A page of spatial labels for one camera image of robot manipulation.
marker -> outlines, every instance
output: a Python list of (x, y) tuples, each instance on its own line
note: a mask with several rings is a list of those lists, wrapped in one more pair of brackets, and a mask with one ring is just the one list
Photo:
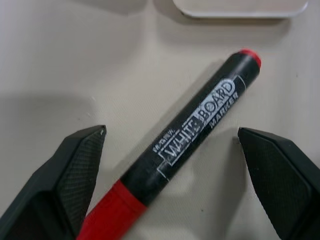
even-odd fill
[(231, 55), (87, 215), (77, 240), (120, 239), (256, 79), (260, 67), (250, 49)]

white tray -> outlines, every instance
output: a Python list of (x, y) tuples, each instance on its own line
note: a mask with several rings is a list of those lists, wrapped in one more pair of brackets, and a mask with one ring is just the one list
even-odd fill
[(173, 0), (193, 18), (289, 18), (303, 12), (308, 0)]

beige table surface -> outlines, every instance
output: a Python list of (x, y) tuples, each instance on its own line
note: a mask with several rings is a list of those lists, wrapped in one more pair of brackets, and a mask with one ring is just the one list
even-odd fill
[(281, 21), (196, 21), (171, 0), (0, 0), (0, 215), (66, 135), (106, 124), (92, 208), (231, 53), (259, 78), (126, 240), (277, 240), (239, 126), (292, 139), (320, 167), (320, 2)]

black marker barrel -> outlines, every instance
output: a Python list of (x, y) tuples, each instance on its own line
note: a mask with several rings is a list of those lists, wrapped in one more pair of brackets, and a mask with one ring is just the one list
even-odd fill
[(231, 55), (87, 216), (78, 240), (120, 238), (256, 79), (260, 67), (261, 60), (249, 49)]

